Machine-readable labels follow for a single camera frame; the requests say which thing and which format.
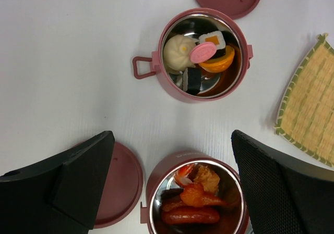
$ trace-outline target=sushi roll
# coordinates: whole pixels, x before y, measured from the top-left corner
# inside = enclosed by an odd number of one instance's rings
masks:
[[[222,57],[226,54],[226,42],[221,31],[214,31],[203,34],[199,37],[199,43],[212,42],[216,45],[217,51],[211,59]]]
[[[191,95],[197,95],[201,86],[201,69],[186,68],[182,75],[182,90]]]

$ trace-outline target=lunch box handle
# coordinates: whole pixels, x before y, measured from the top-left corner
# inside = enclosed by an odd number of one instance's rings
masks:
[[[150,63],[150,72],[140,75],[138,73],[138,66],[137,66],[138,61],[149,62]],[[152,66],[152,58],[137,56],[137,57],[133,58],[132,64],[134,66],[134,76],[135,76],[136,79],[144,79],[144,78],[147,78],[147,77],[150,77],[150,76],[154,76],[156,74],[156,71],[154,70],[154,68]]]
[[[140,223],[147,224],[148,223],[148,208],[142,206],[142,202],[140,203]]]
[[[248,51],[248,59],[251,59],[253,57],[253,47],[252,47],[252,45],[247,45],[247,51]],[[250,66],[251,66],[251,64],[248,62],[247,69],[249,69]]]

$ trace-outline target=toy food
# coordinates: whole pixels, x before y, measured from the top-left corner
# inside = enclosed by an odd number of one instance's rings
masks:
[[[180,198],[180,195],[175,196],[171,199],[167,199],[162,201],[162,210],[164,212],[170,212],[173,209],[180,208],[183,206],[187,206],[182,199]]]
[[[204,191],[200,183],[192,183],[184,188],[180,194],[181,200],[188,206],[227,206],[227,203],[221,198]]]
[[[184,71],[193,65],[190,61],[190,52],[196,46],[192,38],[176,35],[170,38],[163,49],[163,59],[167,65],[176,70]]]
[[[170,212],[162,212],[162,221],[168,225],[179,224],[215,224],[219,221],[219,213],[210,207],[181,207]]]
[[[177,185],[185,187],[192,183],[192,181],[188,178],[188,175],[192,172],[193,166],[194,164],[185,165],[177,170],[177,172],[174,174],[174,180]]]
[[[227,45],[226,54],[224,56],[215,59],[209,59],[206,62],[199,63],[199,65],[205,71],[211,73],[222,72],[228,69],[230,65],[233,63],[234,55],[235,55],[234,48]]]
[[[225,39],[221,31],[210,32],[199,37],[199,43],[212,42],[218,50],[226,47]]]
[[[190,60],[194,64],[209,60],[217,51],[216,45],[212,42],[204,42],[196,45],[190,52]]]
[[[201,70],[189,67],[182,74],[182,90],[191,95],[197,95],[201,86]]]
[[[213,170],[209,169],[207,166],[199,165],[194,182],[202,184],[206,192],[217,194],[219,181],[219,176]]]

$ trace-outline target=sausage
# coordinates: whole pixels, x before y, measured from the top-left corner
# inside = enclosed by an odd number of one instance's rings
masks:
[[[211,207],[180,207],[169,212],[162,212],[162,221],[167,225],[180,224],[215,224],[219,221],[219,213]]]
[[[161,208],[164,212],[169,212],[173,209],[180,208],[183,206],[187,206],[187,205],[181,200],[180,196],[178,195],[171,199],[162,201]]]

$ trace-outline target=red sausage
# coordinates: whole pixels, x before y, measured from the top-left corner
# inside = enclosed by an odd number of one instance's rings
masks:
[[[179,224],[215,224],[219,221],[219,213],[211,207],[181,207],[169,212],[162,212],[162,221],[168,225]]]

